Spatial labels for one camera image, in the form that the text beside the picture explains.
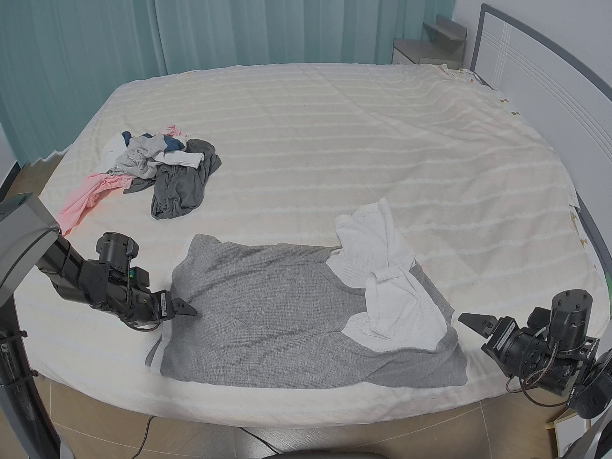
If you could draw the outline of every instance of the bed sheet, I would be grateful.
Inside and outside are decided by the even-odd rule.
[[[152,375],[157,332],[63,301],[33,269],[15,293],[33,368],[98,400],[147,414],[228,425],[309,427],[391,420],[504,392],[506,379],[456,322],[464,311],[511,315],[581,287],[608,298],[572,223],[557,155],[493,92],[444,66],[290,64],[194,71],[119,87],[66,153],[40,198],[57,214],[111,135],[176,124],[210,141],[223,164],[204,203],[155,220],[151,191],[104,195],[67,236],[97,258],[105,231],[140,245],[151,290],[167,285],[195,233],[244,244],[338,244],[333,219],[386,196],[396,226],[455,308],[468,383],[443,389],[362,383],[325,390],[255,389]]]

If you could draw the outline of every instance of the headboard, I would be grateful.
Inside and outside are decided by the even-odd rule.
[[[580,217],[612,273],[612,88],[535,29],[483,4],[471,71],[501,90],[555,149],[578,192]]]

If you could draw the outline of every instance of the tiled floor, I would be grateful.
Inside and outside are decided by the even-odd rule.
[[[27,166],[9,196],[40,193],[59,157]],[[147,415],[98,402],[70,387],[37,378],[43,402],[76,459],[126,458],[142,441]],[[534,390],[540,400],[555,397]],[[454,410],[371,425],[308,430],[250,429],[277,449],[366,450],[390,459],[549,459],[552,437],[544,427],[560,413],[538,408],[523,396],[504,395]],[[139,459],[261,458],[271,454],[238,428],[155,418]],[[0,459],[21,459],[21,450],[0,413]]]

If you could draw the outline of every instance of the teal curtain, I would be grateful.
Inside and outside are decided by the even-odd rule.
[[[20,164],[122,83],[236,64],[388,64],[454,0],[0,0],[0,123]]]

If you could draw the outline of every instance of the gray nightstand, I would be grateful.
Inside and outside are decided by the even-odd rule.
[[[436,16],[435,24],[423,24],[432,41],[395,39],[393,42],[394,65],[446,63],[448,68],[463,67],[463,51],[468,30],[452,20]]]

